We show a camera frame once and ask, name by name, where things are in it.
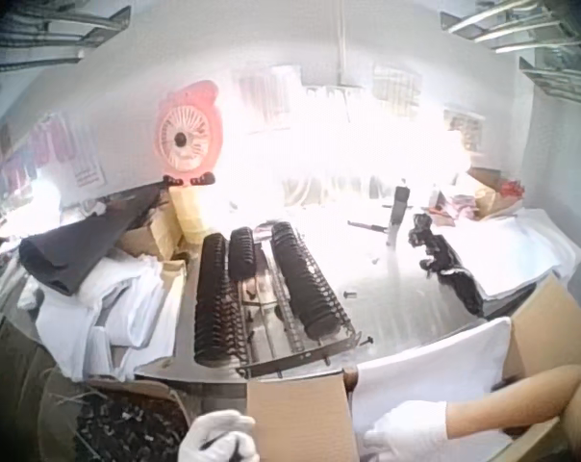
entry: small screw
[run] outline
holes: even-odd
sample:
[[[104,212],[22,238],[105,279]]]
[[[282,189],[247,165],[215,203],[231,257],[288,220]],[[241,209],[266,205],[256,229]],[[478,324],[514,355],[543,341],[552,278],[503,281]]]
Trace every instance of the small screw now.
[[[362,341],[359,344],[359,347],[362,347],[363,345],[367,345],[367,344],[373,344],[374,343],[374,339],[371,338],[371,336],[368,336],[364,341]]]

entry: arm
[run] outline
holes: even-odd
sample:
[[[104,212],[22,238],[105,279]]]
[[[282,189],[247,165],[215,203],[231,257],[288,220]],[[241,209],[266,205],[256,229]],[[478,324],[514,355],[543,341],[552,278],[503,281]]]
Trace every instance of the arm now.
[[[521,380],[484,398],[449,402],[446,433],[449,439],[480,431],[527,426],[566,417],[581,405],[581,366],[563,366]]]

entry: metal table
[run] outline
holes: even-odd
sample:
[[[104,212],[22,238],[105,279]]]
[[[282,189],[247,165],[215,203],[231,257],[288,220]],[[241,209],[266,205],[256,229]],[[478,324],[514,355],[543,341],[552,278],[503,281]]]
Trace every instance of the metal table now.
[[[408,244],[413,226],[412,210],[406,214],[397,235],[397,245],[387,246],[387,235],[347,225],[348,219],[383,224],[391,210],[378,203],[358,204],[357,210],[341,206],[313,207],[290,212],[322,272],[335,290],[346,313],[363,339],[373,344],[359,345],[329,361],[317,361],[282,372],[285,378],[338,370],[382,358],[408,348],[430,344],[485,320],[471,315],[452,289],[436,277],[428,278],[418,262],[424,248]],[[171,382],[239,384],[245,380],[232,367],[212,369],[192,357],[195,291],[198,261],[189,265],[184,306],[177,329],[175,356],[139,370],[139,374]],[[356,298],[344,298],[354,291]],[[510,299],[490,302],[486,314]],[[256,341],[264,342],[256,329]]]

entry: white glove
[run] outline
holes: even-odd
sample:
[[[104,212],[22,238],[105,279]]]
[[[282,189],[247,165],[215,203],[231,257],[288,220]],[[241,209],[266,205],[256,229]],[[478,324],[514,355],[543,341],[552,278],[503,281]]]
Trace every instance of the white glove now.
[[[448,440],[446,402],[406,401],[381,417],[364,435],[364,446],[386,453],[379,460],[429,460]]]
[[[259,462],[254,440],[247,434],[254,419],[235,410],[216,411],[198,417],[179,447],[178,462],[229,462],[238,451],[241,460]],[[215,440],[207,449],[206,443]]]

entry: pile of black parts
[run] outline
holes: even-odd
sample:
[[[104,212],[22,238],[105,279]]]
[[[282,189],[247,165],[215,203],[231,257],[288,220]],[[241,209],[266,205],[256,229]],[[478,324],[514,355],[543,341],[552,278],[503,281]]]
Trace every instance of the pile of black parts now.
[[[338,300],[316,266],[308,261],[307,249],[285,221],[271,230],[271,248],[285,278],[290,308],[312,340],[337,333],[341,327]]]
[[[237,290],[226,273],[224,236],[211,234],[203,241],[194,314],[194,360],[205,366],[245,358]]]
[[[472,315],[482,315],[483,297],[479,294],[472,275],[461,266],[446,239],[432,233],[431,225],[432,219],[429,215],[415,215],[415,227],[408,235],[412,247],[425,245],[425,253],[431,257],[421,260],[420,266],[428,275],[435,273],[442,284],[451,286]]]
[[[248,227],[231,233],[229,243],[229,277],[234,282],[250,279],[256,275],[256,255],[254,238]]]
[[[75,462],[177,461],[188,425],[176,403],[118,392],[79,400]]]

